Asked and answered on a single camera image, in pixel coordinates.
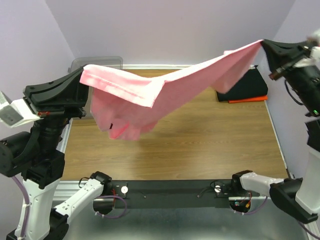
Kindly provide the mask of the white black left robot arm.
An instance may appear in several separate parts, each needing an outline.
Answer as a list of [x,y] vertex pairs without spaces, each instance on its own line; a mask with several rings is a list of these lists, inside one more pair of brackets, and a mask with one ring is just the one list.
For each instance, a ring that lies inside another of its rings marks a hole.
[[86,205],[113,193],[112,178],[97,171],[66,202],[52,206],[65,168],[65,155],[58,150],[63,130],[71,119],[86,115],[89,87],[80,82],[83,70],[80,67],[57,80],[29,85],[18,100],[0,95],[2,123],[10,128],[33,124],[30,131],[0,142],[1,174],[23,178],[17,181],[23,194],[20,220],[6,236],[9,240],[61,240]]

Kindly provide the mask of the clear plastic bin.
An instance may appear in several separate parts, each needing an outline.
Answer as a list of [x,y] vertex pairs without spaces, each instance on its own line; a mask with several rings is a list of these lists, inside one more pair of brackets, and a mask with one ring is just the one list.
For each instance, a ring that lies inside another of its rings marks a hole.
[[99,65],[122,70],[123,59],[120,56],[79,57],[72,61],[71,66],[68,68],[68,73],[85,65]]

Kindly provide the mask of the pink t shirt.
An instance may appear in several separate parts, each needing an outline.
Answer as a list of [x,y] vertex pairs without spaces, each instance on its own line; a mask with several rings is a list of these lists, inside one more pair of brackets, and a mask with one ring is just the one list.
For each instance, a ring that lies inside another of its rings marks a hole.
[[92,88],[90,112],[99,130],[113,140],[135,141],[205,89],[227,93],[249,70],[260,48],[257,40],[156,77],[88,64],[79,81]]

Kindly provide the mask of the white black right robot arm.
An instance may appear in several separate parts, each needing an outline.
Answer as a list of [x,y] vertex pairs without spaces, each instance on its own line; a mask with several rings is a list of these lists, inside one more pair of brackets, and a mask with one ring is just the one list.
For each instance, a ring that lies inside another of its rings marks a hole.
[[320,42],[263,40],[262,47],[269,77],[284,81],[297,103],[280,107],[282,98],[271,84],[274,96],[267,106],[290,177],[274,179],[245,170],[232,176],[230,191],[236,196],[247,191],[265,195],[277,208],[308,224],[320,215]]

